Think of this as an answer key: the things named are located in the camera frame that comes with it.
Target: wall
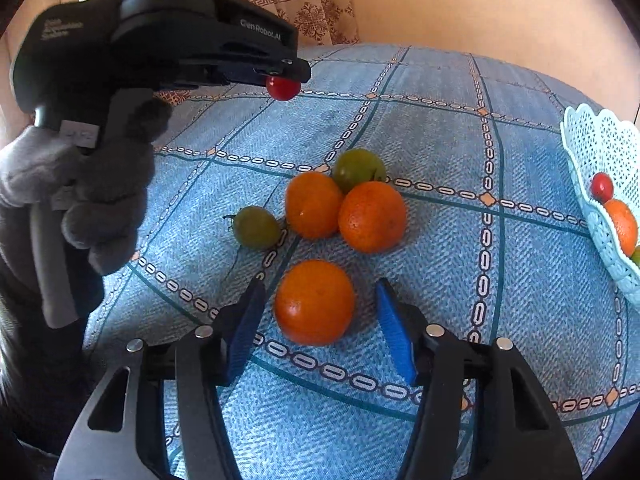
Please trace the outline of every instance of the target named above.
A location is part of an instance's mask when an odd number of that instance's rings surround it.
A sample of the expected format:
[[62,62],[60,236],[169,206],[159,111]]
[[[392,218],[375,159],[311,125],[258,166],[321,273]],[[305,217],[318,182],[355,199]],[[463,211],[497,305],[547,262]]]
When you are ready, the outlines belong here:
[[29,117],[16,104],[9,82],[12,59],[33,19],[60,0],[25,0],[0,38],[0,148],[11,142],[28,124]]
[[549,74],[634,120],[640,48],[610,0],[354,0],[362,41],[473,52]]

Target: basket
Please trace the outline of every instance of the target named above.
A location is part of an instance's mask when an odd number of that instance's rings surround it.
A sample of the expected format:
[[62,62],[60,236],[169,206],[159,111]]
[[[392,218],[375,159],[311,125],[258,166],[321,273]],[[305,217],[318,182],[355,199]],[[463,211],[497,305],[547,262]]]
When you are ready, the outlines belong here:
[[622,252],[611,218],[588,191],[596,173],[607,173],[613,181],[614,198],[628,205],[636,221],[640,219],[640,134],[631,122],[619,121],[610,110],[596,116],[587,104],[565,110],[560,132],[591,239],[619,290],[640,312],[640,269]]

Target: red cherry tomato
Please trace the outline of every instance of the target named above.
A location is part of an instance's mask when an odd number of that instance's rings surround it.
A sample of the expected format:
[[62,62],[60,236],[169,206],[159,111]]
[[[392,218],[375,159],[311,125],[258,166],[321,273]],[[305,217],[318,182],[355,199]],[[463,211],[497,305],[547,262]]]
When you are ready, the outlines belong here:
[[298,81],[276,75],[267,76],[267,91],[276,101],[289,101],[300,92],[302,85]]
[[604,204],[613,198],[613,182],[606,173],[596,173],[591,181],[591,194]]

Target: label sticker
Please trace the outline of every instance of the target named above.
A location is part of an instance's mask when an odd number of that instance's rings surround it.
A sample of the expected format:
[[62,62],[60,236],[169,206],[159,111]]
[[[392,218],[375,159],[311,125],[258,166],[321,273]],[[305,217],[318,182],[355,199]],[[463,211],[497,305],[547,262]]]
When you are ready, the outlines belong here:
[[76,121],[62,121],[60,136],[74,143],[78,148],[95,148],[98,141],[100,126],[97,124],[78,123]]
[[63,23],[59,18],[45,20],[40,39],[42,41],[48,41],[54,38],[63,38],[69,35],[70,30],[83,27],[84,23],[82,22]]

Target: blue tablecloth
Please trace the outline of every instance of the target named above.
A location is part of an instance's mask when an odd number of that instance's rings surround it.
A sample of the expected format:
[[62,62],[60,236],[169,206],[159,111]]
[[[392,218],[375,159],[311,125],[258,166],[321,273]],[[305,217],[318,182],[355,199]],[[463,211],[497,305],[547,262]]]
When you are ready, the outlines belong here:
[[[386,276],[401,298],[460,337],[512,338],[555,402],[588,474],[640,400],[640,315],[614,288],[571,186],[559,121],[580,102],[549,76],[493,59],[391,45],[302,51],[312,78],[290,102],[231,86],[167,96],[158,174],[135,260],[106,280],[86,350],[98,376],[133,337],[178,338],[263,272],[270,298],[308,258],[343,267],[358,299],[348,334],[327,348],[289,342],[271,301],[244,375],[221,389],[249,479],[388,480],[398,471],[419,390],[396,374],[372,304]],[[289,233],[273,253],[238,248],[225,214],[250,204],[283,215],[299,171],[328,171],[355,146],[378,153],[408,207],[395,250],[365,256],[339,237]],[[472,385],[456,475],[470,453]],[[175,385],[166,442],[184,476]]]

